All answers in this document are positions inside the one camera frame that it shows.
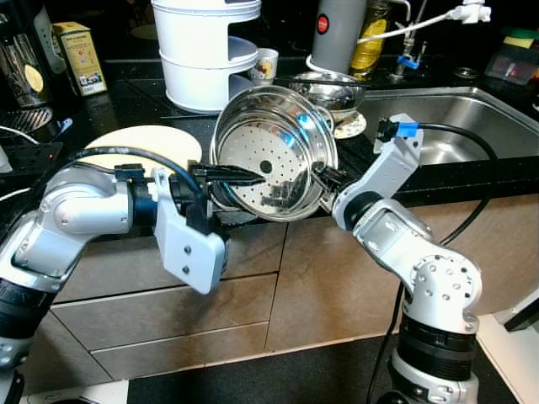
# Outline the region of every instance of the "small cup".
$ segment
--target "small cup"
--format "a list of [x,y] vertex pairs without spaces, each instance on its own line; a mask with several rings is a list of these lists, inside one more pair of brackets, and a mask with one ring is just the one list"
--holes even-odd
[[279,52],[275,49],[259,48],[256,66],[249,70],[251,81],[257,86],[269,86],[277,73]]

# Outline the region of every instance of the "stainless steel sink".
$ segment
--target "stainless steel sink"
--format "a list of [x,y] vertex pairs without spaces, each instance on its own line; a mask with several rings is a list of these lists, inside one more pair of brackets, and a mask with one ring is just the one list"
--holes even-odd
[[[367,92],[360,112],[374,139],[381,117],[405,113],[417,122],[460,126],[481,136],[499,158],[539,156],[539,122],[479,88],[422,88]],[[468,162],[487,155],[462,136],[427,130],[422,164]]]

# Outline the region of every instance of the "cooking oil bottle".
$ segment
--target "cooking oil bottle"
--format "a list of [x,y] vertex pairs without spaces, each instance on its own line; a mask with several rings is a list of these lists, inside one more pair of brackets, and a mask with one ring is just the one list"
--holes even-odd
[[[386,32],[390,11],[391,7],[387,0],[369,0],[360,38]],[[350,75],[361,81],[370,80],[382,53],[383,43],[384,40],[371,40],[358,44],[350,63]]]

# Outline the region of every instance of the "black cable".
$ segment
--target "black cable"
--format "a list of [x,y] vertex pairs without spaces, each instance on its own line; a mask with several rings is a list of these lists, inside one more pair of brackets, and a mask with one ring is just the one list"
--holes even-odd
[[[440,244],[446,246],[447,244],[455,240],[464,230],[466,230],[472,224],[472,222],[479,216],[479,214],[483,211],[485,206],[487,206],[488,202],[493,197],[496,186],[498,185],[498,156],[496,156],[496,152],[494,151],[494,149],[482,137],[476,135],[470,130],[459,128],[458,126],[453,125],[428,123],[419,123],[418,129],[443,130],[445,132],[453,132],[458,135],[464,136],[467,139],[470,139],[471,141],[475,142],[478,146],[480,146],[485,151],[485,153],[487,153],[487,156],[492,164],[490,188],[483,196],[479,204],[472,211],[472,213],[455,230],[453,230],[451,233],[449,233],[449,235],[447,235],[441,240]],[[401,299],[403,298],[403,288],[404,284],[401,282],[398,286],[397,296],[395,298],[395,306],[393,307],[392,320],[389,325],[389,328],[387,329],[386,335],[384,336],[382,345],[380,346],[380,349],[378,351],[374,370],[372,371],[371,382],[369,383],[369,390],[367,391],[366,404],[371,404],[372,392],[374,391],[374,385],[378,377],[382,357],[386,350],[389,338],[393,333],[393,329],[395,328],[395,323],[397,322],[398,310],[400,308]]]
[[23,197],[23,200],[20,204],[15,205],[7,215],[7,220],[3,223],[1,232],[0,232],[0,241],[2,241],[12,227],[15,225],[20,216],[30,210],[30,206],[35,203],[36,200],[40,200],[42,194],[45,192],[45,187],[47,183],[54,177],[56,173],[62,170],[65,167],[68,167],[75,163],[77,160],[90,156],[100,156],[104,154],[123,154],[129,156],[138,156],[145,157],[154,162],[164,165],[169,168],[176,174],[178,174],[187,184],[189,189],[195,195],[195,199],[198,203],[205,203],[205,196],[200,189],[196,181],[191,177],[191,175],[180,165],[172,160],[167,159],[166,157],[160,156],[158,154],[152,153],[151,151],[138,149],[135,147],[124,147],[124,146],[107,146],[107,147],[92,147],[88,149],[82,149],[80,151],[75,151],[64,159],[56,162],[53,167],[47,170],[34,184],[32,189],[26,193]]
[[376,358],[376,362],[374,363],[374,370],[372,370],[371,381],[369,382],[369,390],[367,391],[367,398],[365,401],[366,404],[371,404],[372,393],[374,392],[374,385],[376,384],[378,373],[380,373],[380,365],[382,364],[382,356],[386,350],[387,343],[389,343],[389,338],[393,334],[395,325],[397,324],[398,309],[400,308],[400,305],[401,305],[403,292],[404,292],[404,284],[403,282],[401,282],[398,285],[397,297],[395,298],[395,305],[393,306],[393,314],[391,317],[391,323],[389,324],[389,328],[386,331],[386,335],[384,336],[382,345],[380,346],[380,349],[378,351],[378,357]]
[[419,123],[418,129],[443,130],[445,132],[453,132],[458,135],[464,136],[467,139],[470,139],[471,141],[476,143],[485,151],[485,153],[487,153],[487,156],[490,159],[492,165],[490,187],[487,193],[483,196],[483,198],[472,211],[472,213],[454,231],[452,231],[449,235],[447,235],[441,240],[440,244],[446,246],[447,244],[455,240],[468,226],[472,224],[472,222],[479,216],[479,214],[483,211],[485,206],[487,206],[488,202],[494,196],[494,191],[496,190],[496,186],[498,185],[499,176],[498,156],[496,156],[496,152],[494,151],[494,149],[482,137],[476,135],[470,130],[459,128],[458,126],[453,125],[422,123]]

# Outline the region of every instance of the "perforated steamer insert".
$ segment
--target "perforated steamer insert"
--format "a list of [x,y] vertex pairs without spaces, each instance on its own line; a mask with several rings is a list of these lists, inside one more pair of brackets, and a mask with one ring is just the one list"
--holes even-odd
[[313,162],[337,164],[335,144],[322,116],[303,97],[276,86],[239,94],[223,111],[211,143],[211,160],[262,175],[254,186],[227,186],[245,210],[272,221],[293,221],[318,208],[322,189]]

